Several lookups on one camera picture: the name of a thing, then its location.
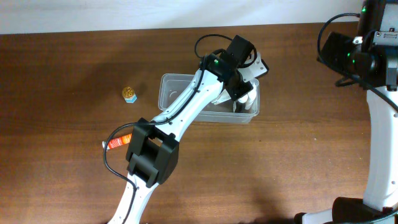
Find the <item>white squeeze bottle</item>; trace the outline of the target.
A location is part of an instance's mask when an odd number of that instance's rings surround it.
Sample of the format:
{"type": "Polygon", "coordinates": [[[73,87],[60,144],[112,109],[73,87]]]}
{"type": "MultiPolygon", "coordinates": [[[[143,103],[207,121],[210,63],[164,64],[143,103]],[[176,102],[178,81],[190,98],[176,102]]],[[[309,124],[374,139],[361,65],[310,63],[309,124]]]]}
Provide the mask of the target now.
{"type": "Polygon", "coordinates": [[[245,109],[250,110],[257,98],[257,85],[251,82],[253,89],[247,94],[248,100],[245,102],[245,109]]]}

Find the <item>dark bottle white cap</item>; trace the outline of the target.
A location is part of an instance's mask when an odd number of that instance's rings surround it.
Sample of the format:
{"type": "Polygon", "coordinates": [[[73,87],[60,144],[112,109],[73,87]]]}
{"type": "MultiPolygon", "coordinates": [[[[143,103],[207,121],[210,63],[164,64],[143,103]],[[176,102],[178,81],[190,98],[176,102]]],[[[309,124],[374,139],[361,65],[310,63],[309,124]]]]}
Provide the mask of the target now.
{"type": "Polygon", "coordinates": [[[244,113],[246,111],[246,103],[248,102],[248,96],[244,95],[236,100],[233,104],[234,113],[244,113]]]}

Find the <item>small jar gold lid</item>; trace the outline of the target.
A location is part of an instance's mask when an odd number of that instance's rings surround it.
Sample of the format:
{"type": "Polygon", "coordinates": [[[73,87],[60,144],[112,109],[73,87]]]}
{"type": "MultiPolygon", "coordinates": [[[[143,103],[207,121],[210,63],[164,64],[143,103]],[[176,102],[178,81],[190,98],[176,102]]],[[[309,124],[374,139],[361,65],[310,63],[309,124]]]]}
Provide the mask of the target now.
{"type": "Polygon", "coordinates": [[[134,103],[137,100],[135,91],[129,86],[123,88],[122,96],[126,103],[134,103]]]}

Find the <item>white Panadol box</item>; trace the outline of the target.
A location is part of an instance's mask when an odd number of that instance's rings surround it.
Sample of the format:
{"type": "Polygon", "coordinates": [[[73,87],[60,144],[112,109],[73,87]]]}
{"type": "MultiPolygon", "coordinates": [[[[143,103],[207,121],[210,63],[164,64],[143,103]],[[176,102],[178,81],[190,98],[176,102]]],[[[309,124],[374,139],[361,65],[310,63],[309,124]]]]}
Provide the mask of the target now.
{"type": "Polygon", "coordinates": [[[226,89],[224,89],[216,99],[214,99],[213,101],[211,101],[212,104],[214,105],[218,105],[221,103],[224,103],[228,100],[231,99],[231,96],[229,95],[228,91],[226,89]]]}

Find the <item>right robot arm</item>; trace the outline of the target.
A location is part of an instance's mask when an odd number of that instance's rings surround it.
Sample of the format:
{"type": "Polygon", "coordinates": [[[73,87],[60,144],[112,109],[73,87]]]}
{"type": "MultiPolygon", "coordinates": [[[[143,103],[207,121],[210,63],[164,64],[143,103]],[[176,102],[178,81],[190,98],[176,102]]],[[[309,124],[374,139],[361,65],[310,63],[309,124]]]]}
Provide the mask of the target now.
{"type": "Polygon", "coordinates": [[[356,37],[332,32],[318,61],[358,84],[371,119],[369,175],[363,198],[338,197],[331,209],[298,213],[294,223],[397,223],[397,1],[364,1],[356,37]]]}

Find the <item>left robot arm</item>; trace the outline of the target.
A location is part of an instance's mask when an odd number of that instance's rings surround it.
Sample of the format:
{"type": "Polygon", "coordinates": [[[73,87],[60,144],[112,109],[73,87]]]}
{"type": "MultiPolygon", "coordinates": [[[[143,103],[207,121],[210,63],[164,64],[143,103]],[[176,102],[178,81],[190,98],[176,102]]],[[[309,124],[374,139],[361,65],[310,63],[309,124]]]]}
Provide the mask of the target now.
{"type": "Polygon", "coordinates": [[[110,171],[126,181],[121,201],[110,223],[139,223],[153,191],[163,184],[178,163],[179,143],[193,120],[207,104],[226,92],[233,111],[251,107],[248,94],[254,87],[243,70],[255,64],[257,50],[250,41],[235,36],[227,49],[218,49],[200,59],[193,80],[161,114],[148,121],[117,128],[133,128],[126,153],[127,175],[110,171]]]}

